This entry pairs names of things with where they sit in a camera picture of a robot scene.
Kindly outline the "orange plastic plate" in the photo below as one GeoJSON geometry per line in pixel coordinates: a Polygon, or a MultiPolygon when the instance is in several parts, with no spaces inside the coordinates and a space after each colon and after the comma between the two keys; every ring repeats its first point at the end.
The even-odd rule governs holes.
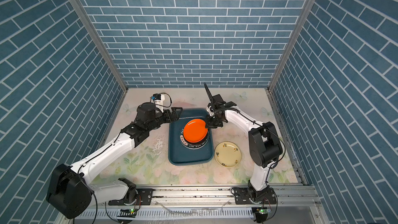
{"type": "Polygon", "coordinates": [[[206,123],[202,119],[190,120],[183,129],[183,138],[189,144],[199,144],[208,134],[206,123]]]}

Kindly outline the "green-rimmed white plate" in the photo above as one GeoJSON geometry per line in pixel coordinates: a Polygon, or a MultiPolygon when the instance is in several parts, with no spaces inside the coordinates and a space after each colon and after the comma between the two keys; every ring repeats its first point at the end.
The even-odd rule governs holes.
{"type": "Polygon", "coordinates": [[[208,143],[209,139],[210,139],[210,134],[207,133],[207,135],[199,142],[190,143],[185,139],[185,137],[182,133],[180,134],[180,141],[181,141],[182,145],[188,149],[200,149],[208,143]]]}

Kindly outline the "cream yellow floral plate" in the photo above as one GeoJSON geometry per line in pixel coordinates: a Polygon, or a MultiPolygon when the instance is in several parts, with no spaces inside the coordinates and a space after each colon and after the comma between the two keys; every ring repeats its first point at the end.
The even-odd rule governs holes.
{"type": "Polygon", "coordinates": [[[240,148],[232,142],[221,142],[215,148],[215,160],[225,168],[233,168],[241,161],[240,148]]]}

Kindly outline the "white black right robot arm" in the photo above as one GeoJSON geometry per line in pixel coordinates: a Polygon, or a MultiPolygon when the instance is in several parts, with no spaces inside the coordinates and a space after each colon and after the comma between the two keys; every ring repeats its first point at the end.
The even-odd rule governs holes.
{"type": "Polygon", "coordinates": [[[206,110],[207,128],[221,128],[230,122],[248,134],[249,153],[255,163],[248,182],[248,195],[254,203],[263,201],[271,192],[268,184],[270,171],[277,166],[284,152],[274,124],[258,122],[235,106],[216,108],[208,104],[206,110]]]}

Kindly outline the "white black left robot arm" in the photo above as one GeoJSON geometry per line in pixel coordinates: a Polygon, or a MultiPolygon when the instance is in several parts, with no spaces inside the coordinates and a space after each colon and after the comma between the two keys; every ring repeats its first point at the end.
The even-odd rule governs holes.
{"type": "Polygon", "coordinates": [[[181,107],[160,110],[149,102],[139,105],[135,120],[121,129],[116,138],[72,165],[60,164],[53,170],[47,202],[68,219],[74,219],[89,206],[103,202],[136,204],[136,185],[124,177],[102,186],[93,186],[91,183],[105,168],[148,138],[150,131],[179,120],[182,111],[181,107]]]}

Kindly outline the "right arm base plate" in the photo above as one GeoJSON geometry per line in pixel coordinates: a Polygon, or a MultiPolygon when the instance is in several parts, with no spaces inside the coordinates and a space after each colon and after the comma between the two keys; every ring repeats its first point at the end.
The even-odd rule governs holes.
{"type": "Polygon", "coordinates": [[[235,204],[276,204],[277,196],[272,187],[266,187],[261,191],[255,191],[253,188],[231,188],[231,193],[235,199],[235,204]]]}

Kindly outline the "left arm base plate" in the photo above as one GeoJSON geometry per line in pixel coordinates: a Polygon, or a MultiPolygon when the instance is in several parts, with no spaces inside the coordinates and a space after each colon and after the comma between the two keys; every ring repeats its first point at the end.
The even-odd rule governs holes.
{"type": "Polygon", "coordinates": [[[124,203],[124,200],[111,200],[108,202],[108,205],[110,206],[133,206],[136,204],[136,206],[139,205],[138,200],[141,200],[141,206],[149,206],[152,201],[152,196],[153,196],[153,189],[152,188],[143,188],[143,189],[137,189],[137,194],[136,194],[136,200],[133,201],[133,203],[126,204],[124,203]]]}

